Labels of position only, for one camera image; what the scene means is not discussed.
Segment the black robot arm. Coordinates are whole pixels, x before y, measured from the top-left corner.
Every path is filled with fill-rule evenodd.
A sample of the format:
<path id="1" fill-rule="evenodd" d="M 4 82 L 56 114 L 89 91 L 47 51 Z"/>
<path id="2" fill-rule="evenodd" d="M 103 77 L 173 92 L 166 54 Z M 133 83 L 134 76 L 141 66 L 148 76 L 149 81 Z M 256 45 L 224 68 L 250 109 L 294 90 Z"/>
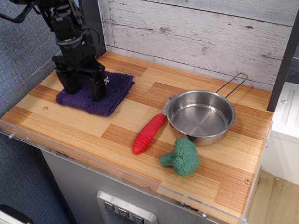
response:
<path id="1" fill-rule="evenodd" d="M 53 56 L 61 84 L 70 95 L 77 93 L 85 80 L 93 101 L 100 101 L 106 93 L 108 81 L 105 68 L 96 60 L 96 46 L 92 29 L 85 26 L 83 16 L 74 0 L 11 0 L 14 4 L 37 6 L 61 55 Z"/>

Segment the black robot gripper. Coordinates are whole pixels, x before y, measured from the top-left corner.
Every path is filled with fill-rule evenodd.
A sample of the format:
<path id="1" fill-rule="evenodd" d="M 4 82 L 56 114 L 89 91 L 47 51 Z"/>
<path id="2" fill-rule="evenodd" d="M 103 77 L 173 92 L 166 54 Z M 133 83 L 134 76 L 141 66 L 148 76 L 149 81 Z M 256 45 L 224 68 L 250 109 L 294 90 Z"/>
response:
<path id="1" fill-rule="evenodd" d="M 107 77 L 105 68 L 96 61 L 96 47 L 89 29 L 74 32 L 58 32 L 56 43 L 61 55 L 54 56 L 56 73 L 69 95 L 77 93 L 79 79 L 87 80 L 94 102 L 99 102 L 106 94 Z"/>

